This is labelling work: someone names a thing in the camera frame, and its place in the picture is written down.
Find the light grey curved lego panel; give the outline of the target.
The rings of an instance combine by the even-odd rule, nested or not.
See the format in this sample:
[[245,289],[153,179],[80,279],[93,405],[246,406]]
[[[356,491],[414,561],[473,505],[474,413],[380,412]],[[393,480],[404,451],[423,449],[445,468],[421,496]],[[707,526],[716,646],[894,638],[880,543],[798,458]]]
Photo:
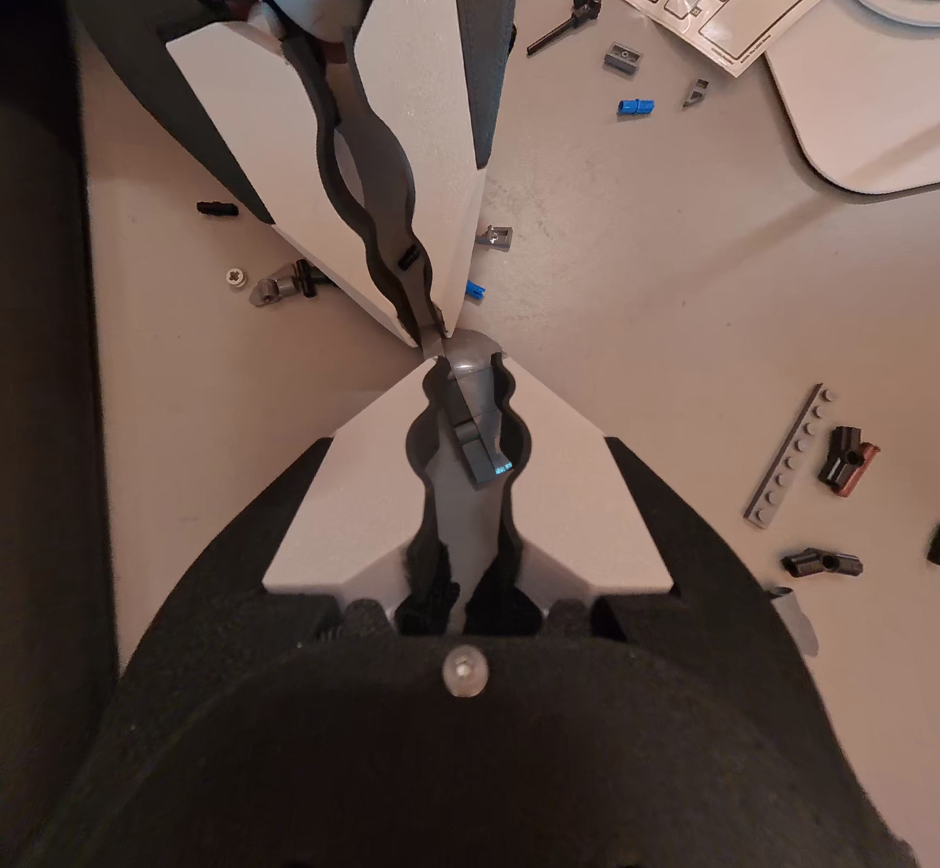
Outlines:
[[787,628],[796,647],[804,657],[815,658],[819,654],[819,640],[815,629],[804,613],[793,589],[777,586],[768,590],[768,597]]

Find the black and grey lego linkage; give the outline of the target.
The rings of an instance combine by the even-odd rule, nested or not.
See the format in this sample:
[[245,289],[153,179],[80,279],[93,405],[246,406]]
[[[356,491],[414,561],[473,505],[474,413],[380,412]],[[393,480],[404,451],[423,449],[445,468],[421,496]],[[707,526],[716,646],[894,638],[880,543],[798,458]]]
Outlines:
[[322,286],[336,284],[309,260],[299,259],[258,281],[249,295],[249,303],[261,308],[293,297],[313,299]]

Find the black lego bar with clip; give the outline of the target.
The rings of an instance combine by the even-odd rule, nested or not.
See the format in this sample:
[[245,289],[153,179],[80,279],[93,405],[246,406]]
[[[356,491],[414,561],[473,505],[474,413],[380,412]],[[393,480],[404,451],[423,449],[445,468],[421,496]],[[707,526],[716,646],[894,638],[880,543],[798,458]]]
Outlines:
[[569,32],[575,31],[588,22],[598,18],[603,0],[572,0],[570,7],[570,16],[561,22],[556,28],[549,30],[540,38],[526,47],[525,54],[528,58],[534,56],[537,52],[544,50],[547,46],[553,44]]

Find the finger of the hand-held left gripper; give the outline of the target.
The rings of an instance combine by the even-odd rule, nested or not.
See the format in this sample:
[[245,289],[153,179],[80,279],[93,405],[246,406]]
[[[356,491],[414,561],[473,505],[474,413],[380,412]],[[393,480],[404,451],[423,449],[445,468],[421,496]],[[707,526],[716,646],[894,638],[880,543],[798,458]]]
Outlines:
[[373,319],[416,346],[371,277],[364,240],[328,199],[317,158],[318,119],[279,40],[249,23],[227,21],[165,47],[276,231]]
[[370,109],[415,190],[411,226],[429,253],[447,335],[464,305],[486,169],[476,167],[457,0],[372,0],[353,46]]

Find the black and red lego connector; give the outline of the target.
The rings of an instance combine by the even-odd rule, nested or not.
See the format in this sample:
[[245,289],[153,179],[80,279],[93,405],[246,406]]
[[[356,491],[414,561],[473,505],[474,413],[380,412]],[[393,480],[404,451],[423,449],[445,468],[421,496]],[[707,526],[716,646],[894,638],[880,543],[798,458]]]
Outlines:
[[849,498],[881,448],[862,439],[860,428],[841,425],[831,432],[818,480],[837,497]]

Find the long grey studded lego plate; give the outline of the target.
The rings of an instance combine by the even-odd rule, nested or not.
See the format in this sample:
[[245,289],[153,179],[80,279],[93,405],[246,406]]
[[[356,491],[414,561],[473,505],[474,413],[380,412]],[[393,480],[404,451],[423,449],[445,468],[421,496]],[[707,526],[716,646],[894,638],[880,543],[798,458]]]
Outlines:
[[785,439],[744,510],[751,526],[766,530],[775,520],[794,480],[819,444],[838,393],[820,382],[812,386]]

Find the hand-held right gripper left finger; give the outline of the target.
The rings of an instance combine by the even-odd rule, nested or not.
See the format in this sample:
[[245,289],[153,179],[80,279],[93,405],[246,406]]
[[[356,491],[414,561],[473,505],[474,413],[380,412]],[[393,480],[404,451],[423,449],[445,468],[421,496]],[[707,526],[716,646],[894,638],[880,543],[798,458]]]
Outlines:
[[426,380],[435,358],[384,392],[331,440],[264,577],[272,594],[319,594],[393,615],[439,544],[428,466],[440,439]]

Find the dark perforated panel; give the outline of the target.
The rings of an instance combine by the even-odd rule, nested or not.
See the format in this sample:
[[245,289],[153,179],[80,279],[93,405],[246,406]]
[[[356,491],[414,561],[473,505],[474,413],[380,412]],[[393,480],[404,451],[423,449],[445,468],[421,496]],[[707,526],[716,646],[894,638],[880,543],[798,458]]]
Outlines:
[[1,1],[1,857],[117,678],[79,75],[64,0]]

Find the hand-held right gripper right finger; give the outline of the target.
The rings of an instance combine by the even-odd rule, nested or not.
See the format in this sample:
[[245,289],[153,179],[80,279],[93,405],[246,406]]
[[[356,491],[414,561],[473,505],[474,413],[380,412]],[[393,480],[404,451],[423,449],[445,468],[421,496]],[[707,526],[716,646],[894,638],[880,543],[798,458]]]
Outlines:
[[561,600],[674,585],[605,434],[515,359],[493,354],[503,488],[493,591],[537,615]]

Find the dark grey domed lego assembly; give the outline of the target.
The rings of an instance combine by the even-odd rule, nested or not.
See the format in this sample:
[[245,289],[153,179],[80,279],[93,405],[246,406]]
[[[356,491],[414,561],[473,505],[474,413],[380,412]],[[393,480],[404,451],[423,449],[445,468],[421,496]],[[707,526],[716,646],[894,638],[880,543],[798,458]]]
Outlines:
[[493,356],[506,353],[488,335],[458,328],[441,341],[441,355],[450,365],[443,387],[446,418],[472,484],[484,486],[512,467],[500,445],[493,368]]

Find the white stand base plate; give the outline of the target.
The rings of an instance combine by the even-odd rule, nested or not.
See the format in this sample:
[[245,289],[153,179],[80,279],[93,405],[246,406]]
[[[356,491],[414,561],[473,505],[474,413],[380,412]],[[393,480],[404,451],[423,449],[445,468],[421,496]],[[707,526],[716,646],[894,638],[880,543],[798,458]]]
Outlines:
[[819,175],[869,195],[938,184],[939,27],[822,0],[766,59]]

